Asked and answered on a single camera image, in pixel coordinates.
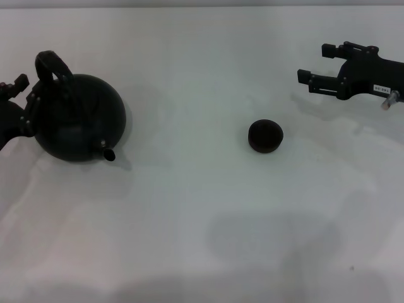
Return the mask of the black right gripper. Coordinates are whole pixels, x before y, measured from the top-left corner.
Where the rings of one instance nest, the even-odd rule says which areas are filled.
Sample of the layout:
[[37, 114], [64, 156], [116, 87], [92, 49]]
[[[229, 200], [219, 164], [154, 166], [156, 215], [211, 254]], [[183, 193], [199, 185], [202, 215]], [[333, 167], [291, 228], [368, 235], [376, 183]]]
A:
[[299, 69], [298, 82], [307, 85], [310, 93], [336, 95], [348, 100], [359, 94], [387, 98], [395, 92], [403, 97], [403, 63], [383, 59], [376, 46], [344, 42], [336, 46], [323, 44], [323, 57], [344, 59], [337, 77], [321, 76]]

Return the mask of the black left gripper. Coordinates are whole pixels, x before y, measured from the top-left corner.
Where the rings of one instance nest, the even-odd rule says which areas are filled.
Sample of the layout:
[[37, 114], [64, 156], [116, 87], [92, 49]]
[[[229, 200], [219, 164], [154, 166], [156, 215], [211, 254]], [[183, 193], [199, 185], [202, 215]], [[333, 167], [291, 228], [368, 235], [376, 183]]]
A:
[[17, 137], [31, 138], [37, 132], [39, 108], [42, 102], [42, 82], [37, 82], [27, 96], [27, 104], [22, 109], [16, 103], [9, 101], [23, 92], [30, 82], [26, 74], [21, 74], [14, 83], [1, 82], [1, 149], [9, 141]]

